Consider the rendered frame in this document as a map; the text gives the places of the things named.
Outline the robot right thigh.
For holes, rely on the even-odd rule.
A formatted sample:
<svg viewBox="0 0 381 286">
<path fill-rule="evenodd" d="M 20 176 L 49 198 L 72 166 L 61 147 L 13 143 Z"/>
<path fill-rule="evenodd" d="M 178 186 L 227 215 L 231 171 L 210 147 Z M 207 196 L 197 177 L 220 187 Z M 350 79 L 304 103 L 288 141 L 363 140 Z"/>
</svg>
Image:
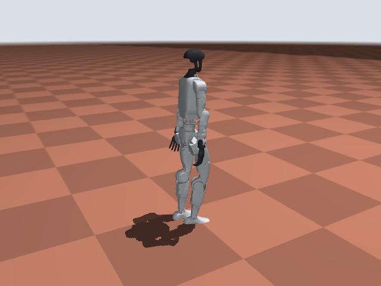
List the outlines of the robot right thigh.
<svg viewBox="0 0 381 286">
<path fill-rule="evenodd" d="M 190 138 L 188 140 L 188 144 L 189 144 L 188 145 L 188 149 L 189 149 L 190 153 L 193 156 L 195 156 L 195 164 L 198 161 L 198 153 L 199 153 L 199 148 L 197 147 L 198 144 L 196 142 L 197 142 L 197 139 L 195 137 Z M 209 172 L 210 172 L 210 156 L 209 156 L 209 153 L 208 153 L 208 150 L 207 150 L 207 146 L 204 148 L 203 162 L 199 166 L 196 166 L 196 169 L 197 169 L 197 171 L 199 173 L 199 176 L 198 177 L 194 177 L 191 180 L 191 187 L 192 187 L 192 189 L 193 189 L 193 184 L 195 182 L 197 182 L 197 181 L 201 181 L 204 184 L 204 186 L 207 183 Z"/>
</svg>

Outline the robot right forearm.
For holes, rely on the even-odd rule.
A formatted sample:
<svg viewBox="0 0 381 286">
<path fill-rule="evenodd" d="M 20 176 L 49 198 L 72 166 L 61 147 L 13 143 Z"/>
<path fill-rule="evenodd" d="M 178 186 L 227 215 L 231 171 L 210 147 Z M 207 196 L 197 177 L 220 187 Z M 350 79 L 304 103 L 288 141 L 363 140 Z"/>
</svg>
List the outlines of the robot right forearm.
<svg viewBox="0 0 381 286">
<path fill-rule="evenodd" d="M 201 113 L 201 116 L 200 116 L 200 120 L 197 122 L 197 125 L 198 125 L 198 139 L 197 139 L 197 144 L 198 144 L 198 140 L 202 140 L 203 141 L 203 145 L 206 144 L 206 135 L 207 135 L 207 123 L 208 123 L 208 119 L 209 119 L 209 112 L 208 111 L 203 111 Z M 203 146 L 202 145 L 202 146 Z"/>
</svg>

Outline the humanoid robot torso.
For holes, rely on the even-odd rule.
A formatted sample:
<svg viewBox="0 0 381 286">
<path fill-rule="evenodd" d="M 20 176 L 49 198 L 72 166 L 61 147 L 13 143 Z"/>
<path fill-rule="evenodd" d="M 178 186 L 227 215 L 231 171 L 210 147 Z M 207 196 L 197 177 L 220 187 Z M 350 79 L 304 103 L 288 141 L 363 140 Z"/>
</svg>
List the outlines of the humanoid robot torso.
<svg viewBox="0 0 381 286">
<path fill-rule="evenodd" d="M 181 118 L 186 119 L 183 122 L 183 127 L 179 128 L 179 140 L 187 147 L 190 138 L 198 138 L 198 131 L 195 129 L 196 121 L 194 121 L 199 119 L 196 109 L 196 95 L 193 91 L 194 80 L 201 79 L 195 74 L 194 77 L 188 78 L 182 76 L 179 82 L 179 114 Z"/>
</svg>

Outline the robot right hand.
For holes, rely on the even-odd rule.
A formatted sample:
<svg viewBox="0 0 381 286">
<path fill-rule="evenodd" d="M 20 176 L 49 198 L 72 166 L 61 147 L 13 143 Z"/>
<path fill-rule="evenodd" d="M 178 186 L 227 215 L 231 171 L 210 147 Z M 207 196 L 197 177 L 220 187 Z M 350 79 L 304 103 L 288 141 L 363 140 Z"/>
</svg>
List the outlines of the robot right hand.
<svg viewBox="0 0 381 286">
<path fill-rule="evenodd" d="M 205 145 L 203 145 L 203 141 L 200 139 L 198 140 L 198 148 L 199 148 L 199 153 L 198 153 L 198 161 L 196 164 L 193 164 L 194 166 L 199 166 L 202 162 L 203 162 L 203 158 L 204 158 L 204 148 L 206 147 Z"/>
</svg>

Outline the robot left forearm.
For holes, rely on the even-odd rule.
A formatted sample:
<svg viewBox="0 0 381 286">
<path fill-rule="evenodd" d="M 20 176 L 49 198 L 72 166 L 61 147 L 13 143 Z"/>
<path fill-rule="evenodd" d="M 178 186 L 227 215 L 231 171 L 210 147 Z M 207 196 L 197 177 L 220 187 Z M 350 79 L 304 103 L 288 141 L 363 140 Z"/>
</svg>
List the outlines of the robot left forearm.
<svg viewBox="0 0 381 286">
<path fill-rule="evenodd" d="M 180 117 L 180 114 L 179 114 L 179 108 L 177 108 L 177 123 L 176 123 L 176 132 L 179 131 L 179 128 L 180 127 L 183 127 L 183 122 L 185 120 L 183 118 Z"/>
</svg>

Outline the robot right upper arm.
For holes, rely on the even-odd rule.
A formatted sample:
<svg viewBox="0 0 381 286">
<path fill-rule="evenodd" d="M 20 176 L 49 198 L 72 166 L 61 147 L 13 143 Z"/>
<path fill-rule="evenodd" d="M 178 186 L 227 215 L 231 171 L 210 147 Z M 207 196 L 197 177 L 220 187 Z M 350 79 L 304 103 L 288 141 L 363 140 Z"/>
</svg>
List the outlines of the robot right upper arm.
<svg viewBox="0 0 381 286">
<path fill-rule="evenodd" d="M 193 81 L 193 91 L 196 95 L 196 109 L 197 109 L 197 115 L 200 118 L 201 113 L 203 111 L 207 111 L 204 109 L 206 105 L 206 91 L 207 91 L 207 85 L 204 81 L 201 80 L 194 80 Z"/>
</svg>

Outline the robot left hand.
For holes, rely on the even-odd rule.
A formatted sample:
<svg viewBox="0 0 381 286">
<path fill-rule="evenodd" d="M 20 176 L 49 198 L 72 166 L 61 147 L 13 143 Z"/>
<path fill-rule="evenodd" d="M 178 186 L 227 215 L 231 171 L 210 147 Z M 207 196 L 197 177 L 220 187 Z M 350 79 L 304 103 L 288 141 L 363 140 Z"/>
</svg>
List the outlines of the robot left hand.
<svg viewBox="0 0 381 286">
<path fill-rule="evenodd" d="M 174 131 L 174 133 L 177 133 L 177 132 L 176 132 L 176 128 L 175 128 L 175 131 Z M 174 143 L 173 143 L 173 142 L 174 142 Z M 171 144 L 170 144 L 169 148 L 171 147 L 172 143 L 173 143 L 173 146 L 172 146 L 172 149 L 171 149 L 171 150 L 173 150 L 173 148 L 174 148 L 174 145 L 175 145 L 175 143 L 176 143 L 176 146 L 175 146 L 175 148 L 174 148 L 174 151 L 175 151 L 175 150 L 176 150 L 176 148 L 177 148 L 177 142 L 176 142 L 176 140 L 175 140 L 174 136 L 172 137 L 172 140 L 171 140 Z M 178 148 L 177 148 L 177 151 L 179 151 L 179 147 L 180 147 L 180 144 L 178 144 Z"/>
</svg>

